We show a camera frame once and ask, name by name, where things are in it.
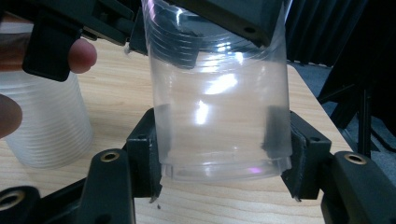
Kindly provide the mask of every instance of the plastic cup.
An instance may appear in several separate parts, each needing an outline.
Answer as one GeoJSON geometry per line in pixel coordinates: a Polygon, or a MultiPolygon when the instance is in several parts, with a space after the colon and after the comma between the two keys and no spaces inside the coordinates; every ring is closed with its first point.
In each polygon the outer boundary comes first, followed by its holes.
{"type": "Polygon", "coordinates": [[[271,45],[258,48],[163,0],[143,1],[143,12],[163,175],[220,181],[289,169],[283,13],[271,45]]]}
{"type": "MultiPolygon", "coordinates": [[[[0,33],[31,29],[31,24],[2,23],[0,33]]],[[[75,74],[57,82],[23,71],[2,72],[0,94],[17,102],[22,110],[21,126],[5,138],[20,163],[58,168],[90,150],[92,127],[75,74]]]]}

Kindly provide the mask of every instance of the hand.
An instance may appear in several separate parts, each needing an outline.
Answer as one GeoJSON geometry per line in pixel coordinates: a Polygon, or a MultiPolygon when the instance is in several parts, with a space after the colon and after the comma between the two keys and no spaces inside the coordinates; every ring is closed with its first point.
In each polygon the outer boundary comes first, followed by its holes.
{"type": "MultiPolygon", "coordinates": [[[[15,19],[5,16],[3,21],[15,19]]],[[[21,70],[28,40],[28,34],[0,35],[0,72],[21,70]]],[[[87,72],[96,63],[96,57],[95,47],[85,39],[78,39],[69,51],[70,70],[77,74],[87,72]]],[[[0,94],[0,138],[13,133],[21,125],[21,119],[18,104],[0,94]]]]}

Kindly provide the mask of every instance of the light wood surface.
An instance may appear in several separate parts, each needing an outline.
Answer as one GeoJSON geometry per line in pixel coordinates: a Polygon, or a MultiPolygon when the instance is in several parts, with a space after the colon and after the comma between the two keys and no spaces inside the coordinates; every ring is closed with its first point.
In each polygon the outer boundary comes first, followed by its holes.
{"type": "MultiPolygon", "coordinates": [[[[80,180],[88,172],[91,157],[122,147],[152,107],[148,58],[137,53],[127,56],[123,47],[106,41],[93,44],[98,50],[97,65],[79,76],[94,131],[91,152],[60,169],[36,170],[19,164],[0,140],[0,190],[30,185],[45,196],[80,180]]],[[[289,66],[288,72],[290,109],[332,140],[332,152],[350,150],[296,70],[289,66]]],[[[163,177],[162,184],[156,202],[135,200],[138,223],[323,222],[320,200],[295,202],[280,177],[216,184],[186,184],[163,177]]]]}

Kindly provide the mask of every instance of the wooden table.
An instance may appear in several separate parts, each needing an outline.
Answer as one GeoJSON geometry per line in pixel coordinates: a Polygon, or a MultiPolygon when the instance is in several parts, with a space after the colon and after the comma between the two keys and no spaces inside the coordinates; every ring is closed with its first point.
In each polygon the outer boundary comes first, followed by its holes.
{"type": "MultiPolygon", "coordinates": [[[[0,140],[0,190],[20,185],[39,188],[45,196],[85,177],[91,158],[101,150],[122,147],[143,114],[152,107],[148,57],[106,41],[93,43],[98,62],[79,76],[94,131],[92,150],[56,170],[30,169],[18,163],[0,140]]],[[[288,67],[290,109],[332,140],[332,152],[350,150],[296,70],[288,67]]],[[[320,200],[294,201],[280,177],[216,183],[162,180],[155,203],[136,199],[138,223],[321,223],[320,200]]]]}

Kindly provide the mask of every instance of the clear plastic cup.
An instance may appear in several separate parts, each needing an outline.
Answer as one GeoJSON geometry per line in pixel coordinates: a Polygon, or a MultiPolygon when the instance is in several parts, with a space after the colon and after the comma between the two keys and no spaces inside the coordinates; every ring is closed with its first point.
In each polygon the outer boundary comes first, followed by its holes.
{"type": "Polygon", "coordinates": [[[289,169],[283,11],[268,48],[163,0],[144,0],[143,12],[163,175],[219,181],[289,169]]]}
{"type": "MultiPolygon", "coordinates": [[[[26,33],[31,29],[31,24],[2,23],[0,33],[26,33]]],[[[90,150],[92,127],[77,75],[71,73],[65,82],[57,82],[23,71],[2,72],[0,94],[14,100],[22,110],[21,126],[5,138],[20,163],[58,168],[90,150]]]]}

